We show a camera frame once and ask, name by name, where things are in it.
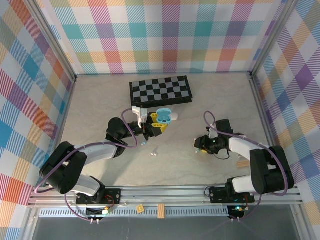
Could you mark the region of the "black grey folding chessboard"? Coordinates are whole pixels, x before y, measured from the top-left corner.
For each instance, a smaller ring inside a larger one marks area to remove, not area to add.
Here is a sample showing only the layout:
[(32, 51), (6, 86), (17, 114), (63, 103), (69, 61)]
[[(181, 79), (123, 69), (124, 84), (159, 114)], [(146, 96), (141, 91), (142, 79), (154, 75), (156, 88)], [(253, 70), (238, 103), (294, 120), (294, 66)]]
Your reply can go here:
[(131, 106), (155, 108), (191, 103), (193, 95), (186, 75), (129, 83)]

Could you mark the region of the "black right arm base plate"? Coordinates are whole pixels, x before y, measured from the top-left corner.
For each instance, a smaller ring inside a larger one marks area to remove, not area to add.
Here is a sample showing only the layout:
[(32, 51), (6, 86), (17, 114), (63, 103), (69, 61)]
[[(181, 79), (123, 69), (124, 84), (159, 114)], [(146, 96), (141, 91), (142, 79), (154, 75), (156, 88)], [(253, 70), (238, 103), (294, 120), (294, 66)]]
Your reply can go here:
[(255, 197), (249, 192), (237, 193), (226, 187), (209, 187), (209, 198), (212, 204), (249, 204)]

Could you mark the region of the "slim aluminium frame rail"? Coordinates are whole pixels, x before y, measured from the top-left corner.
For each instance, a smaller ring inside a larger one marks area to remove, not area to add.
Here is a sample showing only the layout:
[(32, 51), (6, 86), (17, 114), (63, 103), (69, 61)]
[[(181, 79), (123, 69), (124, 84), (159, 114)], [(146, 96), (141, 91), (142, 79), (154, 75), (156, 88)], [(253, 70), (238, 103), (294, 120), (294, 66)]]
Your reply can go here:
[(251, 87), (251, 91), (252, 91), (252, 94), (254, 97), (254, 101), (255, 101), (255, 104), (257, 107), (257, 111), (258, 111), (259, 118), (260, 118), (260, 121), (262, 124), (264, 135), (266, 137), (266, 141), (270, 146), (274, 146), (277, 143), (276, 143), (275, 137), (272, 133), (271, 125), (270, 125), (270, 122), (268, 120), (267, 114), (266, 114), (264, 106), (263, 106), (263, 101), (259, 95), (259, 91), (258, 91), (258, 87), (257, 87), (256, 81), (255, 81), (255, 78), (252, 76), (251, 71), (247, 72), (247, 78), (249, 81), (249, 85)]
[(61, 126), (58, 131), (57, 142), (55, 145), (54, 152), (48, 158), (46, 163), (43, 165), (42, 176), (46, 184), (51, 186), (47, 191), (58, 190), (59, 193), (66, 193), (70, 187), (75, 186), (75, 179), (73, 174), (71, 177), (67, 176), (70, 173), (69, 170), (63, 166), (65, 161), (68, 161), (74, 153), (77, 152), (75, 146), (71, 143), (64, 141), (61, 142), (67, 117), (74, 93), (75, 83), (72, 85), (71, 92), (66, 103), (66, 107), (63, 112)]

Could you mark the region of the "wide aluminium frame rail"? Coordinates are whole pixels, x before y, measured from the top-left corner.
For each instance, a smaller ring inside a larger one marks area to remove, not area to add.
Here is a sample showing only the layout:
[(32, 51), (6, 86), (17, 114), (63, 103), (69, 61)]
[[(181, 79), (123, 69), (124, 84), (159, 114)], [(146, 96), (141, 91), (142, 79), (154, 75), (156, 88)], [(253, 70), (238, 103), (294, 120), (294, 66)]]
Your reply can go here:
[[(121, 186), (119, 207), (156, 207), (164, 204), (166, 207), (209, 206), (209, 189), (204, 185), (172, 185), (172, 186)], [(262, 196), (261, 205), (301, 205), (302, 196), (295, 186), (284, 196), (270, 193)], [(29, 207), (65, 207), (65, 198), (52, 190), (41, 194), (33, 193)]]

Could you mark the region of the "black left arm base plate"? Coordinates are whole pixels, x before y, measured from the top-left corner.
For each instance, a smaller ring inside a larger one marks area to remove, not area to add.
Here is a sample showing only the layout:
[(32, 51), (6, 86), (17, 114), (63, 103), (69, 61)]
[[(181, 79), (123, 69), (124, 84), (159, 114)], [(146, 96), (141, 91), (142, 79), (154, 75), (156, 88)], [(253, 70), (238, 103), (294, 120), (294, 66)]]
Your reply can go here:
[(78, 193), (77, 205), (119, 205), (121, 200), (120, 188), (105, 188), (99, 190), (94, 196)]

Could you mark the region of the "aluminium frame post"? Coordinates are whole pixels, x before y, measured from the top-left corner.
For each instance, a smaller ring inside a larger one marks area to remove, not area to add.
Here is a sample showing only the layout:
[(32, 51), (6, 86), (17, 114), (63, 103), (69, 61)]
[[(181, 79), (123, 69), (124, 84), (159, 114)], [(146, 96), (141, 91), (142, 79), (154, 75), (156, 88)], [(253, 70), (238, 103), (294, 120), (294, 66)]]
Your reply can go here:
[(72, 79), (73, 83), (75, 83), (77, 81), (77, 75), (73, 70), (62, 47), (60, 46), (56, 36), (54, 35), (54, 32), (52, 31), (37, 1), (23, 0), (23, 2), (30, 11), (32, 17), (35, 19), (37, 25), (39, 26), (46, 40), (48, 41), (48, 44), (51, 46), (53, 52), (56, 54), (57, 59), (60, 61), (63, 69), (66, 71), (67, 75)]
[(299, 0), (274, 0), (257, 39), (252, 62), (247, 67), (252, 80), (257, 76), (298, 2)]

